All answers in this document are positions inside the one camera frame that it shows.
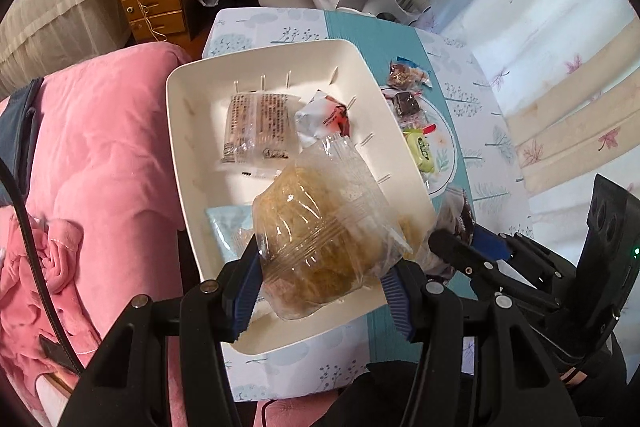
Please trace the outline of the light blue packet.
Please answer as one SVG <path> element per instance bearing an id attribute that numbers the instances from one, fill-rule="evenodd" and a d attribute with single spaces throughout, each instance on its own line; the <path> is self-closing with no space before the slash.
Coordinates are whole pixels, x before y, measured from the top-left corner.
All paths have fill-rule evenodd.
<path id="1" fill-rule="evenodd" d="M 254 234 L 252 207 L 210 207 L 205 213 L 222 261 L 239 259 Z"/>

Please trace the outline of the clear printed cracker packet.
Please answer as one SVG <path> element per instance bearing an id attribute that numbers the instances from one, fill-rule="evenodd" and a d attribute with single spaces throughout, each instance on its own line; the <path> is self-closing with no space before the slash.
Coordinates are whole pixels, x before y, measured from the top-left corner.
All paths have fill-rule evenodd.
<path id="1" fill-rule="evenodd" d="M 299 151 L 295 113 L 299 98 L 266 91 L 232 96 L 227 110 L 221 161 L 276 170 Z"/>

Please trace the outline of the dark brownie clear packet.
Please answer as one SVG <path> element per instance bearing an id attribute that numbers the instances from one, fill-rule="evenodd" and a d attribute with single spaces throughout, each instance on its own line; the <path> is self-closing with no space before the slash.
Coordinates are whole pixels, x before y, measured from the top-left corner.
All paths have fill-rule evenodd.
<path id="1" fill-rule="evenodd" d="M 428 125 L 425 113 L 411 92 L 387 87 L 381 92 L 402 130 L 423 129 Z"/>

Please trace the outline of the red brown chocolate packet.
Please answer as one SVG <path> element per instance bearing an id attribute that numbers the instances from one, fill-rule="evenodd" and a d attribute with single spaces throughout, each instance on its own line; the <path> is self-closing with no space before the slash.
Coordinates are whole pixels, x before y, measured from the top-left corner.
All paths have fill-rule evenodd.
<path id="1" fill-rule="evenodd" d="M 463 244 L 470 245 L 474 236 L 475 219 L 469 203 L 468 195 L 461 187 L 448 185 L 437 213 L 435 231 L 447 231 Z M 456 273 L 452 264 L 445 260 L 443 254 L 437 254 L 434 247 L 430 247 L 435 256 L 435 265 L 430 269 L 436 277 L 449 281 Z"/>

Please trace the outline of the floral white bedsheet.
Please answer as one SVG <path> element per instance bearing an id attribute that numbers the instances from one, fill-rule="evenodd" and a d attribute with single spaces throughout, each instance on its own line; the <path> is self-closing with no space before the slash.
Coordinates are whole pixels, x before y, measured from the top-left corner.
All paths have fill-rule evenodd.
<path id="1" fill-rule="evenodd" d="M 639 190 L 639 19 L 628 0 L 460 0 L 424 26 L 477 59 L 523 170 L 536 239 L 577 260 L 596 176 Z"/>

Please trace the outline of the clear rice cracker bag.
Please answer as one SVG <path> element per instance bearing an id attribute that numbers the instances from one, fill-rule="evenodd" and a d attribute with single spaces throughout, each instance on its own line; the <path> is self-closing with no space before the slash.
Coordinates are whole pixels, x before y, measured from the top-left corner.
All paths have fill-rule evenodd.
<path id="1" fill-rule="evenodd" d="M 252 205 L 262 293 L 298 320 L 382 277 L 411 247 L 364 159 L 332 134 L 293 157 Z"/>

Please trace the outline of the grey cloth covered furniture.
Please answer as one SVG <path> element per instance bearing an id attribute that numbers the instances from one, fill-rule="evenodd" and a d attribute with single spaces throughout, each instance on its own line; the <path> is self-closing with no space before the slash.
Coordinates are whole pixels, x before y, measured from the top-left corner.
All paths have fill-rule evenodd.
<path id="1" fill-rule="evenodd" d="M 120 49 L 129 37 L 119 0 L 14 0 L 1 22 L 1 96 Z"/>

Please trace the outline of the small white red packet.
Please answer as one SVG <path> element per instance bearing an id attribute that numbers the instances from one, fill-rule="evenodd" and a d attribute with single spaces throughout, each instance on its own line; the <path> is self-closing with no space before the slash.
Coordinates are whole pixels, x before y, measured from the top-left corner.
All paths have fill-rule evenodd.
<path id="1" fill-rule="evenodd" d="M 298 141 L 303 148 L 335 133 L 350 135 L 347 106 L 321 90 L 295 113 L 294 120 Z"/>

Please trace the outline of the brown candy clear packet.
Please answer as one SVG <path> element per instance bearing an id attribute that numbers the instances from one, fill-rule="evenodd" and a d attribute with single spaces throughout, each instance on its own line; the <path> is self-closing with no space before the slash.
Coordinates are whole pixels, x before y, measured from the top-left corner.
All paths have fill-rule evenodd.
<path id="1" fill-rule="evenodd" d="M 400 91 L 418 92 L 423 88 L 432 89 L 427 72 L 418 66 L 403 62 L 391 62 L 386 83 Z"/>

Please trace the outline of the pink blanket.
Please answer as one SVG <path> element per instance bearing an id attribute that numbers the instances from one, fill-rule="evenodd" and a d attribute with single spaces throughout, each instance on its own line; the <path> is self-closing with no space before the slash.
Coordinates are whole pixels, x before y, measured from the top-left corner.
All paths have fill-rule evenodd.
<path id="1" fill-rule="evenodd" d="M 88 363 L 130 299 L 182 293 L 183 217 L 165 84 L 189 62 L 167 42 L 130 46 L 43 79 L 26 209 L 56 313 Z"/>

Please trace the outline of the green candy packet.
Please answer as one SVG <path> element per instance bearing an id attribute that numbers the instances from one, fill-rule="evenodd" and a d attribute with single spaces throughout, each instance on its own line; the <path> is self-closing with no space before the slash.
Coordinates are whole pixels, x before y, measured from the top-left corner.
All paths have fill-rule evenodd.
<path id="1" fill-rule="evenodd" d="M 421 129 L 407 129 L 404 131 L 404 137 L 416 167 L 424 173 L 434 172 L 435 161 L 423 131 Z"/>

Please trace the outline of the white plastic tray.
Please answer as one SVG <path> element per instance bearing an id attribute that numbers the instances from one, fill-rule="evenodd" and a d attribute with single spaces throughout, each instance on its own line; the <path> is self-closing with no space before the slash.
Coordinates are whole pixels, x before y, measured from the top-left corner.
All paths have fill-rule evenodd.
<path id="1" fill-rule="evenodd" d="M 169 140 L 198 271 L 224 255 L 208 212 L 245 206 L 262 300 L 234 347 L 257 355 L 383 306 L 382 274 L 419 259 L 436 211 L 358 48 L 279 44 L 182 65 L 166 82 Z"/>

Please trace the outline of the floral teal tablecloth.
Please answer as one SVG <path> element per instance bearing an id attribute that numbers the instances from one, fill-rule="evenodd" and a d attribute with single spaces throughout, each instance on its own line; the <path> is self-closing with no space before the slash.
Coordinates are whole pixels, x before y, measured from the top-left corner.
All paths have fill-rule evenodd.
<path id="1" fill-rule="evenodd" d="M 475 221 L 528 232 L 518 155 L 459 37 L 312 9 L 220 12 L 203 52 L 215 162 L 196 214 L 255 251 L 257 303 L 222 348 L 239 402 L 314 395 L 409 360 L 380 280 L 454 187 Z"/>

